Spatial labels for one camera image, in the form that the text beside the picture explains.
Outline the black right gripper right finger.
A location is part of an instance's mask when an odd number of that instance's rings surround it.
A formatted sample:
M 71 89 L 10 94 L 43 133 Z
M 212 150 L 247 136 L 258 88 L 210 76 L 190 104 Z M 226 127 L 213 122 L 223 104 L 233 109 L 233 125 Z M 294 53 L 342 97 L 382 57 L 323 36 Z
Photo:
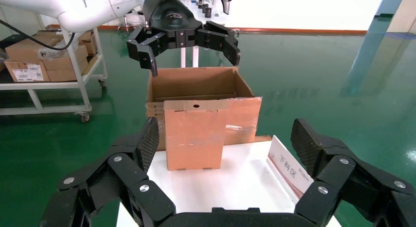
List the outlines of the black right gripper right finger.
M 416 196 L 407 181 L 358 158 L 340 139 L 316 132 L 305 119 L 292 125 L 291 144 L 313 182 L 295 214 L 324 227 L 341 202 L 375 227 L 413 227 Z

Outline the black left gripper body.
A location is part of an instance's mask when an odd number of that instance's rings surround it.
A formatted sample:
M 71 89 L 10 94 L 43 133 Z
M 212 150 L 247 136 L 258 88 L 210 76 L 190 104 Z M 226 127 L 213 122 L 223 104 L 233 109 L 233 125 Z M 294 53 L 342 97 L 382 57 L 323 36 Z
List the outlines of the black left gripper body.
M 144 0 L 143 13 L 159 50 L 197 45 L 203 24 L 180 0 Z

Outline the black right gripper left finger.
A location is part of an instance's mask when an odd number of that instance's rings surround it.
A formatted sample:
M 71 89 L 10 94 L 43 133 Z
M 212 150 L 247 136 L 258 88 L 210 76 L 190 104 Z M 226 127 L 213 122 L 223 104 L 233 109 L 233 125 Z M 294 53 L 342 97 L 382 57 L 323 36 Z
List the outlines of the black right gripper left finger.
M 140 132 L 118 138 L 103 157 L 61 179 L 39 226 L 89 227 L 114 200 L 139 226 L 160 226 L 176 207 L 147 174 L 158 144 L 158 121 L 149 117 Z

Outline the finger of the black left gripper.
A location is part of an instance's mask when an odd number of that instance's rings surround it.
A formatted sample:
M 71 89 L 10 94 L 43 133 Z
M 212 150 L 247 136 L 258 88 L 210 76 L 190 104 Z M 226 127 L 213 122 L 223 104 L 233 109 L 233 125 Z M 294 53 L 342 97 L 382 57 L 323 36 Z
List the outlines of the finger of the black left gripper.
M 129 35 L 126 44 L 129 57 L 139 61 L 142 69 L 150 70 L 152 77 L 156 77 L 156 57 L 167 50 L 167 34 L 151 31 L 149 27 L 140 27 Z
M 196 31 L 195 43 L 203 48 L 220 51 L 232 65 L 239 65 L 241 52 L 233 30 L 207 21 L 202 28 Z

